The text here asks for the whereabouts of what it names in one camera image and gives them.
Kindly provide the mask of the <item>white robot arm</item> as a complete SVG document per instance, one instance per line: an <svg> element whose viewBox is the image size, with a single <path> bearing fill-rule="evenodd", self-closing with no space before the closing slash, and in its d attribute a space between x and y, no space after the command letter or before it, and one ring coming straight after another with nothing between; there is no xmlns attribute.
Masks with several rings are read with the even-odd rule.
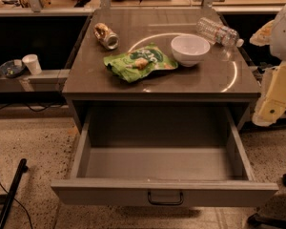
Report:
<svg viewBox="0 0 286 229"><path fill-rule="evenodd" d="M250 38L256 46L270 46L279 66L267 70L262 77L261 97L255 105L252 121L257 126L270 126L286 111L286 4L275 19L266 23Z"/></svg>

